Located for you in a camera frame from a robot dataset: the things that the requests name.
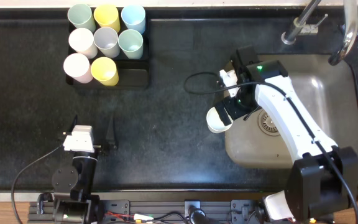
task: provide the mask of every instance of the sink drain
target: sink drain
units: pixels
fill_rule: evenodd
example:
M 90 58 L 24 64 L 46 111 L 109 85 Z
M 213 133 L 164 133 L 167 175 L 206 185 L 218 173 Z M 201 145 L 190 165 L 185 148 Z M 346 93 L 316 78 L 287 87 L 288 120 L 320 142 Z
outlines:
M 265 110 L 262 110 L 258 116 L 258 125 L 259 128 L 270 136 L 278 136 L 280 133 L 277 130 L 276 125 L 274 125 L 271 117 L 266 113 Z

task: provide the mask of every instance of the stainless steel sink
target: stainless steel sink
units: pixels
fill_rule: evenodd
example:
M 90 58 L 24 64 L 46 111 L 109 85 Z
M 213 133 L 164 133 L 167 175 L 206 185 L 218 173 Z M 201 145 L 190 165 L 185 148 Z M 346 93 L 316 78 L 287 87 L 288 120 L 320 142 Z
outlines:
M 358 155 L 358 105 L 353 72 L 346 62 L 328 64 L 329 55 L 259 55 L 278 59 L 292 85 L 320 128 L 339 147 L 351 146 Z M 251 168 L 290 168 L 288 149 L 269 115 L 253 113 L 235 120 L 225 132 L 226 151 L 237 164 Z

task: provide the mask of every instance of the black organizer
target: black organizer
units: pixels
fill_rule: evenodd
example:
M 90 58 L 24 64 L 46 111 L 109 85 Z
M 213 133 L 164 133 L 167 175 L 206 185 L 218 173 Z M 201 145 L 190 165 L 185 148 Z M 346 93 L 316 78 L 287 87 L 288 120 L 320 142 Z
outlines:
M 118 9 L 119 19 L 120 19 L 120 31 L 118 36 L 124 30 L 127 30 L 125 23 L 121 19 L 121 10 Z M 99 24 L 95 21 L 96 30 L 100 28 Z M 75 30 L 76 27 L 69 22 L 68 31 L 71 33 Z M 76 81 L 71 76 L 66 75 L 66 83 L 75 87 L 75 88 L 84 88 L 84 89 L 107 89 L 107 90 L 143 90 L 146 89 L 149 85 L 149 22 L 146 18 L 146 30 L 142 34 L 143 36 L 143 56 L 140 59 L 129 59 L 125 53 L 120 49 L 120 53 L 117 57 L 111 58 L 114 63 L 116 63 L 119 81 L 115 86 L 105 86 L 95 78 L 92 79 L 89 83 L 80 83 Z M 70 45 L 68 46 L 68 55 L 76 53 Z M 99 49 L 98 54 L 89 59 L 89 63 L 92 64 L 97 58 L 107 57 Z

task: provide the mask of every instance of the chrome faucet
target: chrome faucet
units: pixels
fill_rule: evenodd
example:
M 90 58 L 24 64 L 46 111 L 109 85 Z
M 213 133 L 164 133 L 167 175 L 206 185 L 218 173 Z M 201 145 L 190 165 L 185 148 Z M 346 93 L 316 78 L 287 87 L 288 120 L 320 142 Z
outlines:
M 316 9 L 321 0 L 311 0 L 306 6 L 301 15 L 293 20 L 293 23 L 288 32 L 284 32 L 281 36 L 284 44 L 294 44 L 296 37 L 302 32 L 306 26 L 306 21 L 309 19 L 311 13 Z M 337 65 L 350 52 L 354 41 L 356 40 L 358 30 L 358 14 L 356 0 L 343 0 L 346 29 L 344 39 L 341 43 L 341 48 L 333 53 L 328 59 L 330 65 Z

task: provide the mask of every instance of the countertop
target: countertop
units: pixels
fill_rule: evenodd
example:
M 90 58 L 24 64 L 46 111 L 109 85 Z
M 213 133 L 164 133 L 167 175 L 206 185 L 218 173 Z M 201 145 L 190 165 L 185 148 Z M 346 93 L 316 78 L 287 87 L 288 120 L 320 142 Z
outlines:
M 57 134 L 74 115 L 79 124 L 92 125 L 97 132 L 113 112 L 119 149 L 99 157 L 95 191 L 282 190 L 289 170 L 246 169 L 233 163 L 224 134 L 213 134 L 206 125 L 206 112 L 216 96 L 189 95 L 183 81 L 195 72 L 219 71 L 236 48 L 249 44 L 258 54 L 330 54 L 342 40 L 337 28 L 342 11 L 328 17 L 318 35 L 299 37 L 288 46 L 280 36 L 299 9 L 290 9 L 287 16 L 253 9 L 229 19 L 225 15 L 230 12 L 213 17 L 203 10 L 207 19 L 194 10 L 180 9 L 174 16 L 148 11 L 150 85 L 141 91 L 67 85 L 62 69 L 69 35 L 64 14 L 0 18 L 0 191 L 10 189 L 24 166 L 59 145 Z M 346 61 L 354 70 L 358 93 L 358 41 Z M 206 80 L 196 87 L 214 85 Z M 17 189 L 51 190 L 52 174 L 71 164 L 71 157 L 63 149 L 55 152 L 25 171 Z

